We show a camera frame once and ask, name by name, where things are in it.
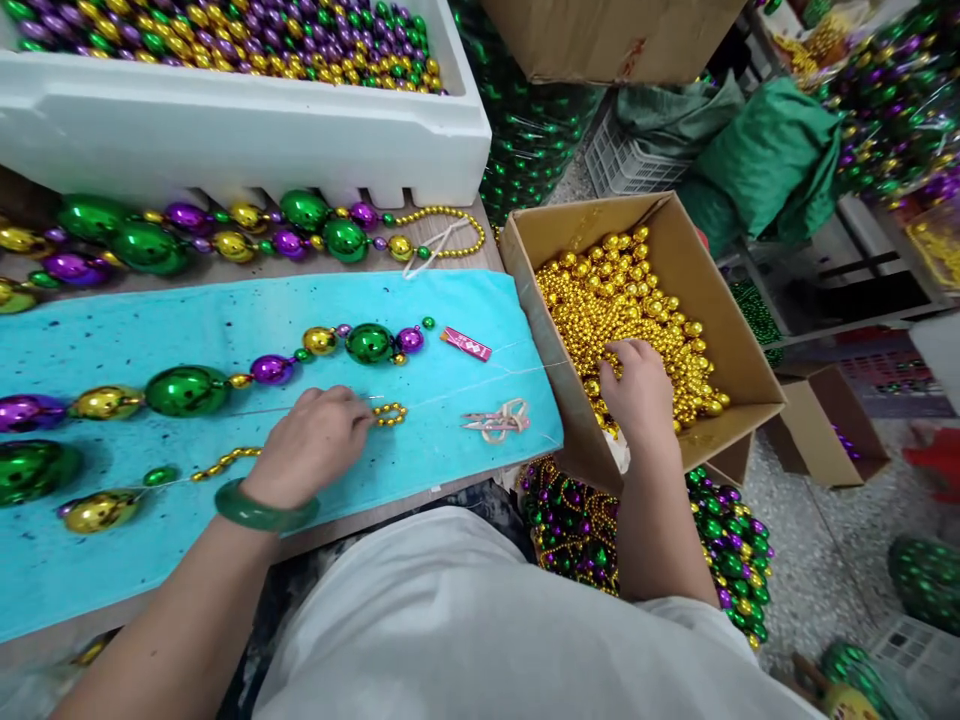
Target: white plastic crate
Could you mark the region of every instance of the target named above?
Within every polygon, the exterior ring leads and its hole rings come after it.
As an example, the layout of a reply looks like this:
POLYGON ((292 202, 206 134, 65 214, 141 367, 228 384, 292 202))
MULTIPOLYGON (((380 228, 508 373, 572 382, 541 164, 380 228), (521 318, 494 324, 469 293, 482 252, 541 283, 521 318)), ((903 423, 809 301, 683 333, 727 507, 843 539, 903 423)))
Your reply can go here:
POLYGON ((597 126, 586 153, 587 171, 598 197, 672 190, 691 163, 648 155, 617 124, 613 107, 597 126))
POLYGON ((960 638, 906 615, 876 636, 870 656, 901 677, 931 720, 954 720, 960 709, 960 638))
POLYGON ((450 95, 12 52, 0 13, 0 164, 59 192, 162 208, 200 188, 223 205, 319 188, 399 208, 470 205, 490 125, 445 0, 408 0, 450 95))

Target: blue towel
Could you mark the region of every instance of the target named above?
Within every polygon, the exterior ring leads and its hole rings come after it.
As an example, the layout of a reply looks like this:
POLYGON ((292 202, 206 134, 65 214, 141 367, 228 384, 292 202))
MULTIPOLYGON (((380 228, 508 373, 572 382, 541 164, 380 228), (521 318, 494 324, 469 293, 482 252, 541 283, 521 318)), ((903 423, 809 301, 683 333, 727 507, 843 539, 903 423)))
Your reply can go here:
POLYGON ((343 384, 371 404, 400 402, 404 425, 373 428, 356 467, 320 496, 316 523, 408 497, 460 477, 509 465, 562 443, 546 373, 517 300, 513 278, 481 270, 342 273, 253 280, 168 292, 104 295, 42 306, 0 321, 0 397, 43 393, 75 398, 106 384, 143 388, 165 368, 209 365, 247 372, 254 358, 290 356, 309 327, 377 322, 424 330, 423 350, 403 367, 361 366, 341 349, 300 365, 283 387, 232 393, 215 416, 174 419, 141 410, 126 421, 68 421, 58 430, 0 439, 48 438, 84 454, 71 485, 21 507, 0 509, 0 642, 157 587, 213 516, 219 485, 249 471, 241 459, 203 483, 150 491, 126 525, 97 535, 68 532, 55 509, 100 489, 136 486, 174 465, 181 477, 234 447, 262 445, 308 387, 343 384), (494 350, 487 363, 440 340, 450 326, 494 350), (460 415, 530 403, 531 428, 490 445, 460 429, 460 415))

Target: cardboard box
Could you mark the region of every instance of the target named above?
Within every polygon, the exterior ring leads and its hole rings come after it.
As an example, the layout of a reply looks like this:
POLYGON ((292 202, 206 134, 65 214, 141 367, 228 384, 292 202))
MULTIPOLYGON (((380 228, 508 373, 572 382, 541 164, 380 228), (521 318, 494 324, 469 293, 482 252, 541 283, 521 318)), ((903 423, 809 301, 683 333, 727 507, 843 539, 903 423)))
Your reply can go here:
POLYGON ((534 83, 691 83, 745 0, 481 0, 534 83))
POLYGON ((707 477, 718 485, 733 485, 742 488, 747 480, 750 452, 753 450, 755 432, 737 440, 726 450, 721 450, 704 463, 707 477))
POLYGON ((557 462, 568 474, 613 494, 622 487, 620 473, 550 318, 534 271, 562 251, 583 251, 608 232, 628 230, 661 198, 666 204, 648 222, 647 259, 660 277, 663 291, 679 297, 681 310, 703 323, 706 354, 716 366, 710 382, 733 400, 721 416, 703 418, 680 434, 684 472, 749 435, 779 413, 784 403, 780 384, 675 193, 510 213, 500 255, 516 280, 520 306, 560 408, 565 438, 557 462))
POLYGON ((786 365, 777 377, 787 407, 767 424, 767 434, 784 470, 826 487, 858 487, 887 466, 890 456, 839 367, 786 365), (853 443, 859 458, 848 455, 837 432, 853 443))

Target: person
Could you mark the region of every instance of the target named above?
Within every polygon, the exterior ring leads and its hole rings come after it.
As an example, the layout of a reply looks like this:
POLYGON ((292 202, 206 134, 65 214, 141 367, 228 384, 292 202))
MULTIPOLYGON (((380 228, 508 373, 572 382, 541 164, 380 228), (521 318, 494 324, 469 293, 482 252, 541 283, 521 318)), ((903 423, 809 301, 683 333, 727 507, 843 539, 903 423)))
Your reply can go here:
MULTIPOLYGON (((632 451, 617 532, 620 597, 552 575, 447 507, 342 555, 279 638, 256 720, 817 717, 764 674, 719 609, 685 490, 673 394, 647 343, 613 343, 603 398, 632 451)), ((307 390, 240 486, 302 506, 360 457, 372 422, 344 387, 307 390)), ((212 718, 247 638, 274 533, 216 516, 54 720, 212 718)))

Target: speckled floor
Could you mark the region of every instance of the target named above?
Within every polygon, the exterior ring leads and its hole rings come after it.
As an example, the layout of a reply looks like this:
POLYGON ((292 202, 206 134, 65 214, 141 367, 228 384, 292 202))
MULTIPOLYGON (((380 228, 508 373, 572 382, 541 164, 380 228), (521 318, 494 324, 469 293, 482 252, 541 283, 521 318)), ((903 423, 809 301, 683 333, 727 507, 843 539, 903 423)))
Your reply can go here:
MULTIPOLYGON (((551 204, 596 197, 585 147, 551 204)), ((838 637, 872 641, 900 611, 886 571, 887 548, 897 535, 958 539, 960 513, 935 504, 925 479, 900 457, 900 449, 912 443, 907 422, 877 420, 875 425, 893 458, 890 466, 864 487, 841 491, 785 473, 763 432, 758 434, 744 497, 770 528, 777 550, 767 608, 770 639, 761 652, 767 669, 786 668, 794 650, 819 657, 838 637)))

